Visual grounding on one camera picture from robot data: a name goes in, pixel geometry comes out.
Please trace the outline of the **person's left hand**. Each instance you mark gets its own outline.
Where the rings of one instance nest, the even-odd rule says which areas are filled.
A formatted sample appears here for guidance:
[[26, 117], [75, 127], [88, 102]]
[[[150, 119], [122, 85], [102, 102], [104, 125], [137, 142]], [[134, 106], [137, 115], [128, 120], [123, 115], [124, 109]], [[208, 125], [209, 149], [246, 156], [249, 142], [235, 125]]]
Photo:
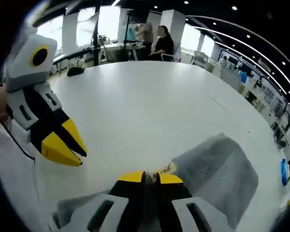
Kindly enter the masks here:
[[10, 122], [10, 117], [7, 113], [5, 93], [5, 86], [0, 86], [0, 123], [7, 125]]

